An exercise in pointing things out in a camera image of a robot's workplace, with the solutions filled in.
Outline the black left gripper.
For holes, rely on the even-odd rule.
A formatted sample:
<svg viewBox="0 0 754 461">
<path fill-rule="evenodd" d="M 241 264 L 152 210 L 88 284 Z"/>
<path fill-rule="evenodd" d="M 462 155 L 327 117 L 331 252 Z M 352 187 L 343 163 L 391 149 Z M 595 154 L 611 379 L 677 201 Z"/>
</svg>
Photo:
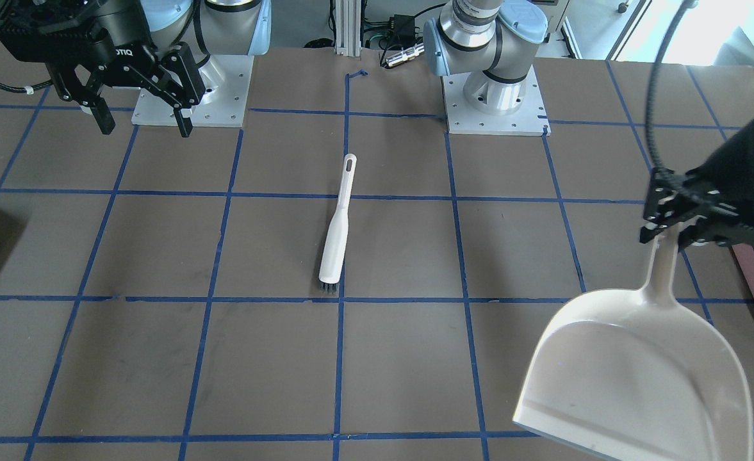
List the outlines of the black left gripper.
<svg viewBox="0 0 754 461">
<path fill-rule="evenodd" d="M 643 215 L 643 244 L 682 223 L 679 248 L 710 242 L 754 247 L 754 118 L 682 175 L 655 161 Z"/>
</svg>

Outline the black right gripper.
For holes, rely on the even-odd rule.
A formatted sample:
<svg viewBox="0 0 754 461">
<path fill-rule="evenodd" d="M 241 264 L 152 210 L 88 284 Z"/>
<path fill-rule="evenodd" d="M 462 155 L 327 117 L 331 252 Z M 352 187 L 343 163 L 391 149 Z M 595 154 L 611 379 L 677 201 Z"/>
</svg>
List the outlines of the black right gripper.
<svg viewBox="0 0 754 461">
<path fill-rule="evenodd" d="M 116 126 L 101 88 L 143 88 L 174 109 L 181 137 L 194 129 L 192 107 L 205 84 L 179 36 L 155 44 L 139 1 L 0 1 L 0 43 L 17 60 L 45 65 L 49 79 L 0 90 L 33 93 L 54 87 L 77 102 L 103 135 Z"/>
</svg>

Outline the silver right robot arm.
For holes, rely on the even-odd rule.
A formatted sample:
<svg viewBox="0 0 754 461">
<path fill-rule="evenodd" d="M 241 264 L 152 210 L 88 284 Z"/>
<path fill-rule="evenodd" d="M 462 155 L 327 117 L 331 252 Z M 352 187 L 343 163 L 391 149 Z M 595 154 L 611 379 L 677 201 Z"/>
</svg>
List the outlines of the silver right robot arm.
<svg viewBox="0 0 754 461">
<path fill-rule="evenodd" d="M 195 127 L 240 128 L 271 22 L 268 1 L 0 1 L 0 43 L 49 74 L 0 90 L 52 87 L 103 134 L 116 125 L 104 88 L 139 91 L 137 125 L 175 126 L 184 138 Z"/>
</svg>

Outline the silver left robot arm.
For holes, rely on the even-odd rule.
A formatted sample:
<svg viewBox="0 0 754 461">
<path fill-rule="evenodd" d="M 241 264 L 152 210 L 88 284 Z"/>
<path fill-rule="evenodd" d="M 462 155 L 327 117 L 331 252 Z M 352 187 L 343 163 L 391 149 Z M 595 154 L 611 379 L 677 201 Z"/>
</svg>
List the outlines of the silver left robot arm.
<svg viewBox="0 0 754 461">
<path fill-rule="evenodd" d="M 754 118 L 700 166 L 677 175 L 664 166 L 655 140 L 654 105 L 660 70 L 682 17 L 696 2 L 683 1 L 662 38 L 646 91 L 645 142 L 652 163 L 645 219 L 646 244 L 664 227 L 696 222 L 678 239 L 754 247 Z M 436 76 L 476 73 L 497 87 L 519 85 L 548 35 L 548 20 L 529 1 L 450 1 L 423 27 L 425 59 Z"/>
</svg>

